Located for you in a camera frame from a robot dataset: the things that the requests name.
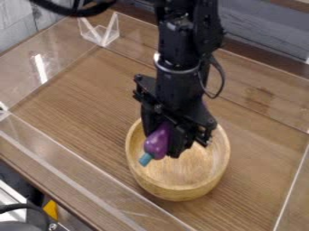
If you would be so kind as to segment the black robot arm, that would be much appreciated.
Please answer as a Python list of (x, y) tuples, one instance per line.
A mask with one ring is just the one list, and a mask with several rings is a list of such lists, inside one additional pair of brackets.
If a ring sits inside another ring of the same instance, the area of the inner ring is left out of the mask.
[(210, 69), (219, 73), (214, 52), (224, 30), (216, 0), (152, 0), (157, 26), (155, 75), (133, 76), (133, 98), (141, 104), (144, 134), (140, 163), (178, 158), (198, 143), (207, 146), (216, 129), (203, 97)]

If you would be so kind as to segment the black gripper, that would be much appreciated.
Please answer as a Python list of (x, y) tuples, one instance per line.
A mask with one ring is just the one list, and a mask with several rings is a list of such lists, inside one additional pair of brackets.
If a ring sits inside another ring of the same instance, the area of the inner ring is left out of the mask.
[(156, 76), (137, 74), (132, 96), (141, 104), (141, 128), (148, 137), (159, 126), (169, 123), (167, 155), (178, 159), (194, 142), (206, 147), (216, 129), (203, 95), (214, 56), (198, 59), (191, 66), (165, 62), (159, 53), (153, 55)]

